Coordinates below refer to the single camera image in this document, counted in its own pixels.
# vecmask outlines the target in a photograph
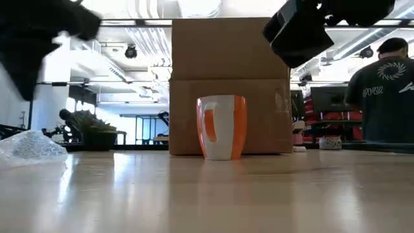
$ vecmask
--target crumpled plastic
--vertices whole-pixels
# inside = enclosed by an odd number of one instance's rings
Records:
[[[0,170],[65,162],[67,150],[40,131],[24,131],[0,141]]]

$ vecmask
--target wooden table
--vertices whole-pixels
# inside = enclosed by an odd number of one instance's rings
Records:
[[[0,232],[405,233],[414,156],[76,153],[0,173]]]

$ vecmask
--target ceiling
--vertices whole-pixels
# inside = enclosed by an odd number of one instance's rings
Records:
[[[194,1],[199,5],[203,5],[206,1],[218,0],[84,0],[83,5],[91,10],[102,15],[104,19],[131,19],[131,18],[179,18],[181,17],[180,4],[186,1]],[[222,0],[219,11],[216,17],[270,17],[286,2],[286,0]],[[409,4],[414,5],[414,0],[396,0],[395,10],[389,18],[397,17],[401,10],[407,8]],[[157,35],[161,35],[165,39],[164,49],[161,47],[162,42],[155,41],[157,37],[139,38],[132,35],[137,35],[140,32],[133,29],[129,32],[125,28],[109,28],[103,27],[100,29],[97,40],[100,42],[100,52],[106,58],[113,61],[113,63],[125,72],[125,75],[135,81],[151,82],[155,79],[155,75],[159,77],[162,82],[167,83],[171,68],[165,65],[166,60],[170,59],[171,54],[171,29],[158,28]],[[321,62],[323,57],[334,56],[336,52],[343,50],[352,40],[363,37],[367,34],[368,29],[329,29],[328,34],[335,42],[331,48],[315,57],[308,64],[300,67],[300,69],[293,70],[292,79],[298,80],[301,75],[311,73],[314,80],[330,81],[330,80],[349,80],[352,73],[357,71],[360,67],[374,62],[376,55],[371,59],[354,58],[349,56],[347,58],[332,61],[329,65]],[[376,50],[379,44],[389,37],[402,37],[406,40],[414,39],[414,30],[396,30],[387,36],[380,38],[378,41],[371,44],[371,48]],[[128,44],[142,43],[136,46],[137,57],[128,59],[125,57],[125,50]],[[151,54],[144,48],[151,47],[156,44],[156,51],[152,55],[161,55],[162,64],[154,62]],[[75,66],[72,70],[72,81],[82,81],[83,78],[90,78],[91,81],[102,80],[117,80],[108,71],[107,66],[102,67],[82,67]],[[155,71],[152,67],[162,66]],[[133,93],[135,92],[128,85],[124,83],[94,85],[91,89],[97,93]]]

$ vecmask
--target mug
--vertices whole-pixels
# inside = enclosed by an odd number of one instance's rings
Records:
[[[199,98],[197,129],[205,159],[240,159],[247,132],[246,99],[237,95]]]

